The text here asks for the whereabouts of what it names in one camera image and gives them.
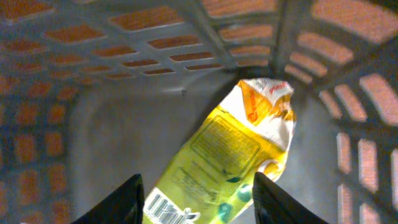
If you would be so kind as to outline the yellow green snack packet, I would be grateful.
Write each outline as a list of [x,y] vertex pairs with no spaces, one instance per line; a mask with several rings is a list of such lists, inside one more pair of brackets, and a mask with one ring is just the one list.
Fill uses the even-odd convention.
[[256,172],[282,175],[294,135],[293,88],[242,79],[181,147],[146,197],[144,224],[229,223],[252,203]]

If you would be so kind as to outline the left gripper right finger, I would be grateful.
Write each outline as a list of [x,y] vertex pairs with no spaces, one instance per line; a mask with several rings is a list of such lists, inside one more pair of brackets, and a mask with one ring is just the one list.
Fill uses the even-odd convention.
[[252,188],[256,223],[327,224],[262,172],[256,172]]

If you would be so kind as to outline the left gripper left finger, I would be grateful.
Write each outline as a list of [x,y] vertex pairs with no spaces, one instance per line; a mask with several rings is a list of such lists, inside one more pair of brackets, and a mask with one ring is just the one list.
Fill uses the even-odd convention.
[[141,224],[144,200],[142,176],[134,174],[72,224]]

